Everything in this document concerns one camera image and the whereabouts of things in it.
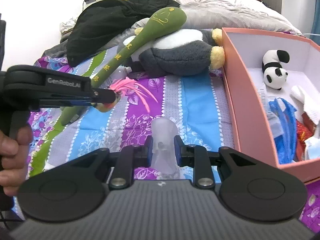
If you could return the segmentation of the person's left hand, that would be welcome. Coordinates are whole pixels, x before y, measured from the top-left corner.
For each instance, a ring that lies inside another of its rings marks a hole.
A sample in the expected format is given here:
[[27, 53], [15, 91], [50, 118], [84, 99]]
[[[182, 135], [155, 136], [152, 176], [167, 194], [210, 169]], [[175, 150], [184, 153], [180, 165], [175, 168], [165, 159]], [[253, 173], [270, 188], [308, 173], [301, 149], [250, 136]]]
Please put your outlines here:
[[33, 132], [30, 125], [21, 127], [16, 140], [1, 132], [1, 186], [4, 193], [13, 197], [17, 195], [19, 187], [27, 176], [27, 157]]

